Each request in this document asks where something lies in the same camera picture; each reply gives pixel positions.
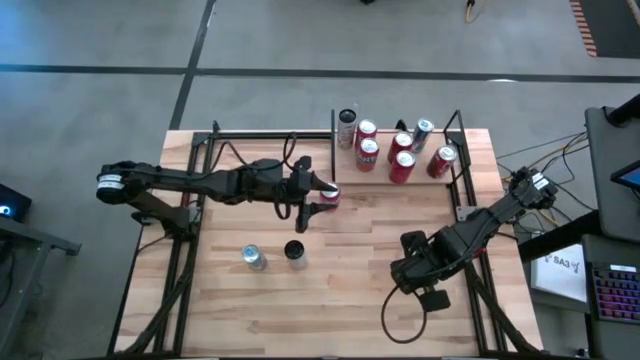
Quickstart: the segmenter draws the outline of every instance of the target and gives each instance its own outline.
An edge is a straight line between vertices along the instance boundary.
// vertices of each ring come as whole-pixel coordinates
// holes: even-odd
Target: aluminum can
[[[411,134],[404,131],[397,133],[396,136],[393,137],[393,140],[391,140],[387,160],[393,163],[393,160],[400,151],[411,150],[411,144],[413,144]]]
[[[344,109],[338,114],[338,120],[338,146],[350,149],[356,132],[356,113],[351,109]]]
[[[427,165],[427,174],[432,178],[441,178],[458,158],[456,150],[449,145],[445,145],[436,150],[435,154]]]
[[[335,204],[338,205],[340,203],[340,188],[338,187],[338,185],[336,185],[335,183],[327,183],[333,187],[335,187],[336,189],[338,189],[338,191],[322,191],[320,192],[320,202],[323,204]]]
[[[358,128],[356,129],[356,151],[358,150],[358,146],[360,146],[362,140],[366,138],[375,139],[377,133],[378,127],[373,121],[369,119],[360,120]]]
[[[416,157],[410,151],[400,151],[393,163],[391,163],[391,171],[389,172],[389,180],[394,184],[404,184],[409,180],[411,171],[416,166]]]
[[[424,149],[424,145],[427,143],[429,134],[433,132],[433,123],[427,119],[418,120],[415,130],[413,130],[413,144],[411,145],[411,152],[419,154]]]
[[[242,248],[242,258],[253,270],[262,271],[267,268],[267,258],[256,245],[250,244]]]
[[[358,170],[369,172],[376,166],[380,147],[376,139],[367,138],[360,142],[358,154],[356,156],[356,166]]]
[[[303,270],[307,267],[307,254],[304,245],[298,240],[291,240],[284,246],[284,256],[293,270]]]

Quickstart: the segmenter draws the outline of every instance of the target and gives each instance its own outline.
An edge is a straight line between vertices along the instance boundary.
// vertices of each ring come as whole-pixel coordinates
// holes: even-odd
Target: gray floor
[[[200,67],[638,75],[640,61],[589,57],[568,0],[490,0],[471,26],[464,0],[219,0]],[[186,67],[205,0],[0,2],[0,63]],[[34,199],[29,224],[83,244],[56,254],[16,354],[104,354],[139,227],[95,199],[100,165],[157,162],[182,76],[0,73],[0,182]],[[583,129],[589,106],[617,105],[638,85],[196,77],[181,128],[326,128],[353,107],[381,126],[455,109],[489,128],[497,154]],[[502,160],[516,168],[545,150]],[[567,185],[595,205],[588,152]],[[556,180],[568,174],[550,169]],[[584,213],[561,194],[559,208]],[[586,346],[579,313],[536,305],[545,348]]]

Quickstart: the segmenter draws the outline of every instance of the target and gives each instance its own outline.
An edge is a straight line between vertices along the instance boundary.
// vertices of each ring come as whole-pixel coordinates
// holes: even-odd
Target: wooden tabletop
[[[481,206],[488,206],[503,196],[489,133],[473,129],[466,135],[476,197]],[[160,164],[185,169],[191,137],[191,131],[167,133]],[[433,134],[429,140],[433,144],[428,148],[443,141],[442,134]],[[388,166],[383,142],[380,167]],[[282,141],[243,140],[234,144],[248,161],[282,157]],[[412,230],[430,234],[454,223],[446,187],[440,181],[423,178],[421,167],[414,170],[411,184],[402,186],[392,185],[385,171],[368,177],[353,173],[353,151],[336,151],[340,207],[313,217],[304,234],[294,232],[295,215],[287,221],[279,220],[271,204],[224,206],[206,202],[183,356],[477,355],[462,273],[438,284],[437,288],[448,291],[451,307],[429,314],[426,331],[418,341],[395,344],[380,326],[382,302],[394,286],[389,263],[402,258],[400,235]],[[295,156],[303,154],[312,156],[312,169],[319,176],[330,179],[328,141],[298,141]],[[225,152],[219,168],[238,165],[235,157]],[[154,194],[169,204],[179,204],[178,193]],[[317,197],[311,196],[309,201],[313,200]],[[502,231],[512,230],[504,227]],[[141,245],[162,234],[159,226],[148,227]],[[291,270],[284,258],[284,244],[292,239],[305,245],[309,261],[306,270]],[[242,261],[240,250],[250,243],[266,254],[266,271],[254,272]],[[170,248],[170,241],[165,241],[138,256],[116,350],[131,344],[158,309]],[[517,244],[497,236],[489,243],[488,253],[500,305],[527,340],[541,348]],[[173,339],[171,324],[176,309],[166,346]],[[413,336],[421,316],[415,297],[399,292],[391,299],[386,314],[388,327],[398,338]],[[490,348],[495,348],[484,306],[483,318]]]

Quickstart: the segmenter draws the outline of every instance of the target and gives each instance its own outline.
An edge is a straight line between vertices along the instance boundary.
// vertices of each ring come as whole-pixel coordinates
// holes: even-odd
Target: keyboard
[[[609,267],[593,267],[591,272],[599,319],[640,324],[640,273]]]

